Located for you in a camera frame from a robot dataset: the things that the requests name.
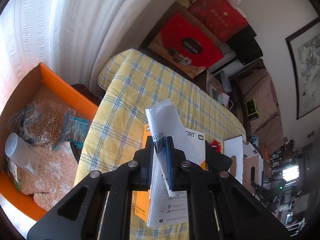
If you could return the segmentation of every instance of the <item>plastic container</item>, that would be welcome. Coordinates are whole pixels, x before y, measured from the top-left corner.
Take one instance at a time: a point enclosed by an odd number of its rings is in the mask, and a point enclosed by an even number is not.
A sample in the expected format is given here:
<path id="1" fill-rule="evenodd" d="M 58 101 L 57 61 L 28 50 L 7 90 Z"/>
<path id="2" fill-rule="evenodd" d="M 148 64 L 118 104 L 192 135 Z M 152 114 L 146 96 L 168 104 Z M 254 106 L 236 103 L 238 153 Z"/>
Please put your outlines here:
<path id="1" fill-rule="evenodd" d="M 33 148 L 16 133 L 11 133 L 4 147 L 5 154 L 20 168 L 38 175 L 38 155 Z"/>

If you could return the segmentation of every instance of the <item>picture frame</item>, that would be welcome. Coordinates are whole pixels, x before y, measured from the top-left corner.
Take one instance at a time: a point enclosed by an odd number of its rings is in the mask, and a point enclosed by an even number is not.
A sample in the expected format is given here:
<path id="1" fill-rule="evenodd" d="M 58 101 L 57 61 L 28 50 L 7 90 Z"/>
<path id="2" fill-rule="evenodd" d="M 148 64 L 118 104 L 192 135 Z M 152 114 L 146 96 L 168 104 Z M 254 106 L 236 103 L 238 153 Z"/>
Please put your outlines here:
<path id="1" fill-rule="evenodd" d="M 320 106 L 320 17 L 285 40 L 294 70 L 298 120 Z"/>

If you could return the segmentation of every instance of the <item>silver screw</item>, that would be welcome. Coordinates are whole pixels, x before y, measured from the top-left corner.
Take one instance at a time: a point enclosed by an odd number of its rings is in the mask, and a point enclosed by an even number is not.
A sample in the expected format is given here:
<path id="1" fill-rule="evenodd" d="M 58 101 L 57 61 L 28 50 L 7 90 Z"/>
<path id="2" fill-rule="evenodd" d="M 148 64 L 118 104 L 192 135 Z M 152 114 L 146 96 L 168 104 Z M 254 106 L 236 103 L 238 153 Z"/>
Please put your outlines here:
<path id="1" fill-rule="evenodd" d="M 221 172 L 219 173 L 219 175 L 220 175 L 220 177 L 226 179 L 227 177 L 229 177 L 229 172 L 227 172 L 227 171 L 221 171 Z"/>
<path id="2" fill-rule="evenodd" d="M 190 167 L 190 166 L 191 166 L 191 162 L 190 162 L 190 161 L 183 161 L 183 162 L 181 163 L 181 165 L 182 165 L 183 167 L 187 168 L 187 167 Z"/>
<path id="3" fill-rule="evenodd" d="M 99 171 L 91 171 L 90 172 L 90 177 L 91 178 L 97 178 L 100 176 L 100 172 Z"/>
<path id="4" fill-rule="evenodd" d="M 138 162 L 137 161 L 129 161 L 128 162 L 129 167 L 134 168 L 138 166 Z"/>

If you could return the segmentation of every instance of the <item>sheer curtain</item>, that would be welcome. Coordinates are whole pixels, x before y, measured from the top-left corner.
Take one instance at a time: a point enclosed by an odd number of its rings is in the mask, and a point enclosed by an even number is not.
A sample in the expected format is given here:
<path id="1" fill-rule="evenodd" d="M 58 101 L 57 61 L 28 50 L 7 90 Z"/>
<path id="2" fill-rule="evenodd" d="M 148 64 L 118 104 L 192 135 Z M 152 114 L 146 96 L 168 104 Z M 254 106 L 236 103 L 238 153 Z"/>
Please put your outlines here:
<path id="1" fill-rule="evenodd" d="M 175 0 L 10 0 L 0 15 L 0 112 L 40 61 L 97 90 L 105 61 L 137 48 Z"/>

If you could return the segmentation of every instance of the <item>orange cardboard box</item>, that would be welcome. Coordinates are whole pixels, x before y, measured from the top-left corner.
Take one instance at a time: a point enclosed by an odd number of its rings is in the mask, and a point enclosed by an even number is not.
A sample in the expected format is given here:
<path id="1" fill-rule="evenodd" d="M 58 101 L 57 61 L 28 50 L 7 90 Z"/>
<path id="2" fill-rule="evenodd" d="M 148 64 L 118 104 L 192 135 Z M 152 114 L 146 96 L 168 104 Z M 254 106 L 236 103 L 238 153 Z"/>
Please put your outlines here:
<path id="1" fill-rule="evenodd" d="M 14 113 L 26 104 L 36 101 L 41 103 L 45 99 L 55 101 L 77 110 L 76 116 L 92 121 L 98 107 L 64 82 L 45 64 L 40 63 L 33 68 L 18 84 L 6 103 L 0 115 L 0 194 L 21 212 L 38 221 L 46 211 L 33 200 L 33 195 L 18 192 L 4 171 L 6 155 L 4 145 L 10 132 L 6 124 Z"/>

